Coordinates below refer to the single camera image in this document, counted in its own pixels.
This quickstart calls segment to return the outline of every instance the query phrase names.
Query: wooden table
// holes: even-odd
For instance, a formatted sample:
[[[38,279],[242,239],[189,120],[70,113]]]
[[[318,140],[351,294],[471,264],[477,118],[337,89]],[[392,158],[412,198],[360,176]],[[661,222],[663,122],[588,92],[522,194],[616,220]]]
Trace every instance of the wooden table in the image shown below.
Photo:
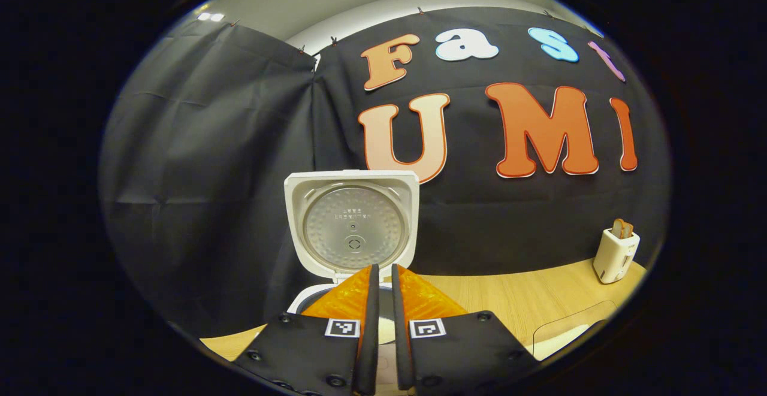
[[[644,267],[633,262],[623,279],[603,284],[591,267],[593,261],[508,275],[421,276],[469,312],[493,311],[521,344],[529,346],[533,333],[542,325],[602,301],[621,306],[645,273]],[[233,361],[263,327],[200,341],[216,354]]]

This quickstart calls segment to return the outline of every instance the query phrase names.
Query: black curtain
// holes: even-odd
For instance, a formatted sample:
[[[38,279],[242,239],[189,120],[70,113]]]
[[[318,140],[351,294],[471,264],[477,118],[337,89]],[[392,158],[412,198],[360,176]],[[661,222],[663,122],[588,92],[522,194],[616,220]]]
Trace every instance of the black curtain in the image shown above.
[[[540,49],[529,28],[564,36],[579,61],[558,61]],[[436,35],[455,28],[482,31],[499,54],[490,59],[443,61],[435,55]],[[413,59],[403,79],[364,90],[369,72],[361,53],[406,34]],[[624,73],[621,82],[587,46],[597,42]],[[397,159],[421,154],[419,117],[411,99],[442,92],[447,161],[439,175],[421,186],[418,243],[411,270],[431,275],[491,275],[539,270],[594,257],[602,230],[621,217],[635,224],[641,243],[636,262],[648,265],[663,243],[671,194],[671,154],[662,117],[625,55],[609,40],[569,22],[507,8],[450,8],[381,23],[321,50],[315,78],[314,128],[317,170],[365,169],[363,110],[395,104],[392,142]],[[504,157],[498,104],[485,96],[488,85],[524,85],[551,114],[554,90],[572,86],[587,97],[594,153],[599,170],[571,176],[546,173],[504,179],[496,164]],[[610,98],[630,107],[638,169],[620,168],[621,130]],[[529,145],[530,158],[537,161]]]
[[[315,60],[242,26],[158,41],[118,96],[99,194],[143,295],[197,337],[280,312],[318,283],[295,257],[282,182],[314,170]]]
[[[528,36],[531,27],[564,36],[578,63],[546,55]],[[482,31],[499,54],[440,60],[434,37],[454,28]],[[406,77],[364,90],[361,53],[405,34],[420,38],[410,47]],[[592,40],[611,55],[625,84],[586,46]],[[419,158],[419,118],[406,107],[427,93],[450,96],[448,152],[441,174],[421,186],[411,270],[488,275],[588,259],[615,217],[635,224],[642,265],[663,243],[668,137],[640,77],[610,41],[529,11],[452,8],[367,28],[323,49],[316,73],[314,65],[314,58],[258,31],[194,21],[158,41],[118,96],[99,175],[107,230],[139,290],[191,335],[261,325],[300,290],[327,282],[298,262],[283,180],[299,171],[367,168],[357,115],[381,104],[400,107],[395,155]],[[599,171],[570,176],[559,166],[548,174],[539,164],[531,177],[499,177],[502,120],[485,96],[498,82],[523,84],[549,112],[556,87],[583,90]],[[631,109],[634,172],[619,166],[613,96]],[[532,147],[529,154],[537,158]],[[548,231],[552,225],[556,232]]]

